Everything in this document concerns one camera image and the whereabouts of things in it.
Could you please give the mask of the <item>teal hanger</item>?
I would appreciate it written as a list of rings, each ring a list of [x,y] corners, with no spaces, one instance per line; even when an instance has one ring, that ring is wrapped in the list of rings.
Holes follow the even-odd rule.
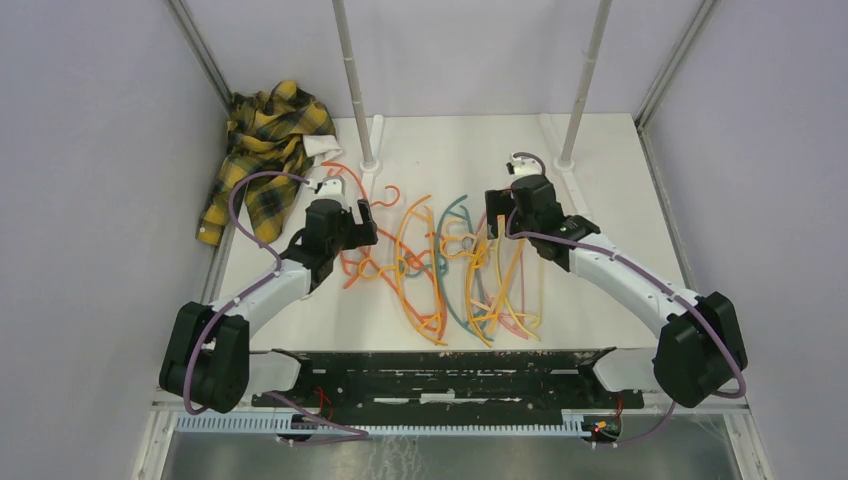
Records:
[[[448,225],[449,221],[453,220],[459,220],[466,227],[466,232],[464,232],[458,239],[460,252],[467,253],[468,248],[473,245],[473,241],[476,239],[476,236],[474,235],[475,231],[473,229],[470,211],[465,206],[465,201],[467,199],[467,194],[457,197],[445,208],[436,222],[436,234],[438,235],[438,240],[435,246],[435,253],[432,256],[433,261],[429,264],[429,266],[436,267],[434,274],[435,285],[438,288],[441,299],[444,301],[448,314],[463,330],[474,335],[475,331],[471,326],[471,322],[462,318],[451,302],[446,284],[447,276],[450,272],[450,259],[448,258],[448,254],[445,253],[442,248],[443,230]]]

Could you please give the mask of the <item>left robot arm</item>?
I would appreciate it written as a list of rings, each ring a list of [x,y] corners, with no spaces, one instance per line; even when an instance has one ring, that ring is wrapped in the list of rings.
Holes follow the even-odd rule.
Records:
[[[369,203],[358,213],[332,198],[306,209],[305,225],[270,270],[242,292],[213,304],[188,302],[175,318],[159,373],[162,390],[182,398],[191,415],[230,412],[247,393],[252,336],[290,304],[313,293],[345,250],[373,246],[377,225]]]

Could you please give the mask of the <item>amber yellow hanger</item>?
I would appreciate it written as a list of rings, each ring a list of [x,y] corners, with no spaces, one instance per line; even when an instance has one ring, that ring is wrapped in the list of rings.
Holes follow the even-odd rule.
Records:
[[[413,330],[433,345],[446,347],[448,343],[444,336],[447,307],[438,283],[436,240],[439,239],[439,234],[436,232],[434,215],[428,204],[430,199],[430,194],[419,198],[405,211],[400,220],[393,244],[394,278],[403,314]],[[427,247],[422,253],[415,253],[405,247],[404,243],[406,231],[414,219],[422,221],[425,226],[424,238]],[[404,282],[412,272],[420,272],[430,282],[430,297],[433,301],[433,311],[430,313],[420,313],[405,290]]]

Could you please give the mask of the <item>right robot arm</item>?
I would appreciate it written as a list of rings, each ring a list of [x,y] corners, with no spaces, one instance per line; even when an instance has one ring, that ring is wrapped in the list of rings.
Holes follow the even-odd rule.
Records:
[[[709,396],[740,399],[747,352],[732,301],[699,294],[623,254],[599,226],[564,213],[542,174],[485,193],[487,235],[526,239],[538,255],[588,281],[634,314],[657,339],[649,370],[657,386],[688,408]]]

